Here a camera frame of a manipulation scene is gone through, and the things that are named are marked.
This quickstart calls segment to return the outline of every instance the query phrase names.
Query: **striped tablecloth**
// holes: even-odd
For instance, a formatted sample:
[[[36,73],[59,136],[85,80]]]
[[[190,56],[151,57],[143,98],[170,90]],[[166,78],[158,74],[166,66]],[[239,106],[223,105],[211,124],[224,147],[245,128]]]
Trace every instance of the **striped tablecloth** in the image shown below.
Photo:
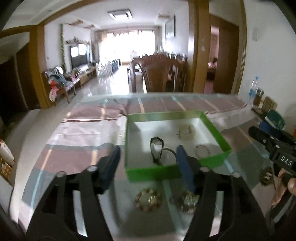
[[[270,161],[263,146],[248,136],[248,128],[258,124],[250,107],[232,95],[152,93],[87,97],[76,104],[49,138],[30,174],[22,197],[19,223],[24,229],[28,228],[33,211],[56,172],[81,172],[108,155],[114,145],[119,145],[122,154],[114,184],[99,197],[114,239],[180,240],[192,215],[180,212],[168,200],[184,188],[182,180],[130,183],[124,171],[124,140],[129,113],[185,110],[204,111],[221,131],[232,153],[215,171],[240,172],[265,213],[273,190],[259,184],[259,172],[270,165]],[[167,199],[153,214],[136,211],[133,207],[136,194],[147,187],[156,188]],[[84,233],[81,215],[76,221],[79,232]]]

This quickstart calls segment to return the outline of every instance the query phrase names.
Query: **ceiling light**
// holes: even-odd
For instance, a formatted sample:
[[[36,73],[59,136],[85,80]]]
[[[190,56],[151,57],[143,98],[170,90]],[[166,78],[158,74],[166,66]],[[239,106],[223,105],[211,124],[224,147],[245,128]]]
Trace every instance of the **ceiling light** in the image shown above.
[[[129,9],[110,11],[110,12],[108,12],[108,14],[115,21],[123,21],[123,20],[133,19],[133,16],[131,15],[131,11]]]

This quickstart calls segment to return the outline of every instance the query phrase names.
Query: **water bottle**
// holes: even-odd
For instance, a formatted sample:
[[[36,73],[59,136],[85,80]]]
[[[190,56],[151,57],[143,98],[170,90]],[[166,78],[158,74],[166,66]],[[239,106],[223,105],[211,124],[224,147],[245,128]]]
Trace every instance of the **water bottle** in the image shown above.
[[[259,80],[259,77],[255,76],[255,79],[252,82],[251,89],[250,89],[249,96],[248,96],[249,103],[253,103],[253,100],[255,98],[258,80]]]

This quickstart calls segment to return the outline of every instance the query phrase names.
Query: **hanging plant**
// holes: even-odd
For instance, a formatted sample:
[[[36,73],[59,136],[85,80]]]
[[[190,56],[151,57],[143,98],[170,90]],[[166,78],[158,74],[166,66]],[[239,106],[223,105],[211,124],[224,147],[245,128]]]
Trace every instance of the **hanging plant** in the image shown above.
[[[60,45],[61,45],[61,58],[62,58],[62,68],[64,73],[67,72],[66,61],[65,61],[65,47],[64,47],[64,32],[63,32],[63,24],[60,24]]]

